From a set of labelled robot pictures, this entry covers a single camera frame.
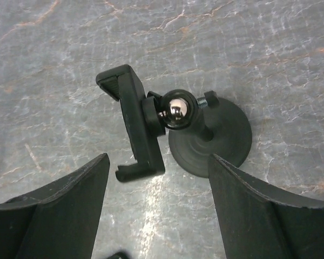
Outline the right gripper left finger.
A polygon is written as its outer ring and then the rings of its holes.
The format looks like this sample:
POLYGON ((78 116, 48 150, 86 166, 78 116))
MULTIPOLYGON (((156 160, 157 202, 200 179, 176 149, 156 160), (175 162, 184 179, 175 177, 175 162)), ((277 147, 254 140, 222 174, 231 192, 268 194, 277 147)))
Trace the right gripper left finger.
POLYGON ((0 203, 0 258, 91 258, 109 169, 104 153, 0 203))

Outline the black phone stand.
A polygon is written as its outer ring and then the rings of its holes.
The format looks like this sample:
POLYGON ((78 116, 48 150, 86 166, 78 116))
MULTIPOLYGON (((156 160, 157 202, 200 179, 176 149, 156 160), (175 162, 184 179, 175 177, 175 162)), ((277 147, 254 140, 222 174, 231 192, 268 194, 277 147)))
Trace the black phone stand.
POLYGON ((214 91, 196 98, 176 89, 159 95, 144 90, 127 64, 97 74, 96 84, 120 103, 136 163, 120 165, 116 178, 131 182, 165 173, 158 138, 168 136, 171 154, 188 173, 208 177, 208 157, 216 154, 239 167, 252 146, 252 129, 239 106, 214 91))

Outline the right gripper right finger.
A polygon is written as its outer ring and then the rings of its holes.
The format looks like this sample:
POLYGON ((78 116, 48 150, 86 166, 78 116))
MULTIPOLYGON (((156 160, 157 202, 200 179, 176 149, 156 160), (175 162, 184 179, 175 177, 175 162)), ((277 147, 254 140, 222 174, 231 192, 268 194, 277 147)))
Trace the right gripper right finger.
POLYGON ((227 258, 324 258, 324 201, 297 195, 217 155, 208 174, 227 258))

